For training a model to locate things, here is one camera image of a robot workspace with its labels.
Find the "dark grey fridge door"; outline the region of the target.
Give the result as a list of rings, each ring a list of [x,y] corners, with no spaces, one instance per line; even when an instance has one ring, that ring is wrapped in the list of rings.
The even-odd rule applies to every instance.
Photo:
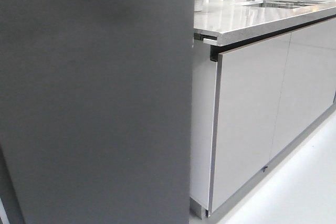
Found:
[[[188,223],[194,0],[1,0],[26,223]]]

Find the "left grey fridge door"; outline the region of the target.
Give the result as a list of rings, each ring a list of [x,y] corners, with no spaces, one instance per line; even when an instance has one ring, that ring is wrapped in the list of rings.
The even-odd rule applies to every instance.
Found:
[[[12,180],[1,150],[1,208],[6,215],[2,223],[25,223]]]

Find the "grey kitchen counter cabinet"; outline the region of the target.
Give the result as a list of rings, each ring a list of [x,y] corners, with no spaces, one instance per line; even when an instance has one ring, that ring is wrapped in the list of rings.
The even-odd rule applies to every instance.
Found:
[[[335,109],[335,3],[194,15],[190,209],[231,209]]]

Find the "stainless steel sink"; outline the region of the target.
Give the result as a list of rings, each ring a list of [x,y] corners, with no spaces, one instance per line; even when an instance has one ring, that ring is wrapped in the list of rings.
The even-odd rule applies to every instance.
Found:
[[[241,6],[264,9],[316,9],[331,3],[335,3],[335,0],[259,0]]]

